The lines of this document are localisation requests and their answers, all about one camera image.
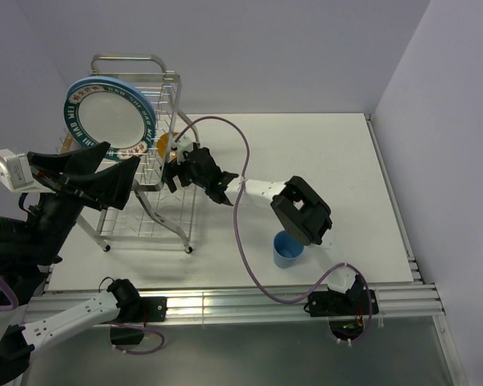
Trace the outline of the yellow bowl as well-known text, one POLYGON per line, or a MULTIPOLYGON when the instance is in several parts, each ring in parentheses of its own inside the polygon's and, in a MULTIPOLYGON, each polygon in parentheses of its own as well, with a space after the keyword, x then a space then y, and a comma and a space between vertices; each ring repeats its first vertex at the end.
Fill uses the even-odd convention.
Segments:
POLYGON ((171 150, 169 154, 167 154, 167 146, 169 143, 169 134, 164 133, 162 134, 156 142, 156 152, 157 155, 162 159, 166 159, 168 162, 174 160, 177 157, 176 150, 171 150))

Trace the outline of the white plate green rim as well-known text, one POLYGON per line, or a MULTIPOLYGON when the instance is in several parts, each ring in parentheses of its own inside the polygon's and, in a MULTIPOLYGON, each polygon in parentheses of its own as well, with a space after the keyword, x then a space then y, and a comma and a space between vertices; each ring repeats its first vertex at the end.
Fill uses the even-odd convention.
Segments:
POLYGON ((154 129, 145 130, 140 116, 119 96, 109 94, 102 100, 98 93, 93 94, 84 100, 80 113, 84 114, 85 131, 67 127, 68 131, 83 147, 108 142, 105 157, 109 160, 141 156, 153 145, 157 123, 154 129))

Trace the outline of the blue plastic plate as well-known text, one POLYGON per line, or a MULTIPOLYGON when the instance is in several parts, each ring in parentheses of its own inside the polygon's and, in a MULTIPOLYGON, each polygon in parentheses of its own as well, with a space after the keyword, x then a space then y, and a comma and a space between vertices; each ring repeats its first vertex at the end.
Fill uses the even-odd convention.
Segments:
POLYGON ((80 110, 84 100, 97 93, 102 100, 109 94, 122 98, 143 120, 145 130, 154 129, 157 117, 149 100, 133 85, 108 76, 85 77, 69 87, 64 103, 64 119, 68 128, 80 127, 85 131, 84 114, 80 110))

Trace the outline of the blue plastic cup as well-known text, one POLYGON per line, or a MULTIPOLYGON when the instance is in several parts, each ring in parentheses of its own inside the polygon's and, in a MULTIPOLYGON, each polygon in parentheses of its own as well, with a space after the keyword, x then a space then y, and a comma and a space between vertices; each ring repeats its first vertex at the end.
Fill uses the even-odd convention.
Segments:
POLYGON ((304 246, 293 239, 286 231, 275 235, 273 240, 273 260, 280 269, 287 269, 303 254, 304 246))

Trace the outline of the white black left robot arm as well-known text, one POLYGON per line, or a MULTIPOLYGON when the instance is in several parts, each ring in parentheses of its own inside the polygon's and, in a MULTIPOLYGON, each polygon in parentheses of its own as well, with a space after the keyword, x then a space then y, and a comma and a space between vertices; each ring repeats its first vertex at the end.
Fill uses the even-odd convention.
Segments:
POLYGON ((20 314, 45 284, 47 268, 60 262, 60 250, 85 207, 123 209, 140 159, 131 155, 106 169, 108 142, 64 154, 0 150, 0 182, 39 202, 27 218, 0 216, 0 385, 21 376, 37 355, 103 322, 137 318, 141 298, 126 279, 115 279, 87 302, 38 322, 21 324, 20 314))

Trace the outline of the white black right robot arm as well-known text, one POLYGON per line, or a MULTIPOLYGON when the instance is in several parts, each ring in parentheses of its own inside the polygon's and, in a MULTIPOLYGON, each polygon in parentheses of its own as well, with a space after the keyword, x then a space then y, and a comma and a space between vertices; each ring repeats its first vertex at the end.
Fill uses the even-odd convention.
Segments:
POLYGON ((257 279, 242 245, 239 230, 239 209, 242 204, 270 209, 283 230, 273 241, 273 252, 285 259, 288 267, 303 249, 321 245, 324 236, 332 231, 332 210, 318 193, 301 177, 292 176, 284 182, 270 182, 246 177, 250 156, 246 155, 239 174, 222 170, 210 150, 195 142, 189 146, 174 145, 166 162, 163 181, 170 191, 176 191, 175 180, 182 187, 194 185, 214 203, 233 209, 233 232, 237 249, 253 283, 269 298, 277 298, 257 279))

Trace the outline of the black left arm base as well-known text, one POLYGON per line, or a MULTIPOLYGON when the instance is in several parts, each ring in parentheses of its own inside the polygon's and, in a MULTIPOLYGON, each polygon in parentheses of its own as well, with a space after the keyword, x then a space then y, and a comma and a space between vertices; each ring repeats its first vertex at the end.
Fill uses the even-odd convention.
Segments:
POLYGON ((141 305, 133 316, 117 319, 116 322, 135 325, 132 327, 111 325, 109 340, 114 348, 123 351, 144 352, 161 346, 164 339, 152 328, 164 322, 167 314, 167 298, 162 296, 142 297, 141 305))

